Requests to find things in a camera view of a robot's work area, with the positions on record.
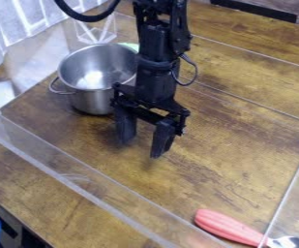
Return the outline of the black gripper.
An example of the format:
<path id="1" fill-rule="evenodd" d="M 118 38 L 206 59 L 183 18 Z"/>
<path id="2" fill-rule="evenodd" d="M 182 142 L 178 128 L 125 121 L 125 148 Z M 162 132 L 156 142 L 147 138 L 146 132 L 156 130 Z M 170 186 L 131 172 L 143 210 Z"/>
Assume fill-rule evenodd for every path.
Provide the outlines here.
<path id="1" fill-rule="evenodd" d="M 155 126 L 150 156 L 158 158 L 171 148 L 175 136 L 186 128 L 191 112 L 176 102 L 180 58 L 152 61 L 138 57 L 134 84 L 115 83 L 111 106 L 115 112 L 115 128 L 119 142 L 126 144 L 136 136 L 138 120 Z"/>

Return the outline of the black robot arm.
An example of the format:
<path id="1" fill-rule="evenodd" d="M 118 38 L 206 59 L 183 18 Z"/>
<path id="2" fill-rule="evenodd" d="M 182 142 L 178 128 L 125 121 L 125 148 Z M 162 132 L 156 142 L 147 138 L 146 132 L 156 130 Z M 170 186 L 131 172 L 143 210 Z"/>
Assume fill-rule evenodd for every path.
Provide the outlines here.
<path id="1" fill-rule="evenodd" d="M 187 0 L 135 0 L 134 13 L 139 34 L 136 81 L 113 85 L 118 139 L 127 143 L 138 133 L 138 121 L 155 126 L 150 155 L 170 150 L 174 138 L 184 132 L 191 115 L 175 101 L 180 61 L 191 49 Z"/>

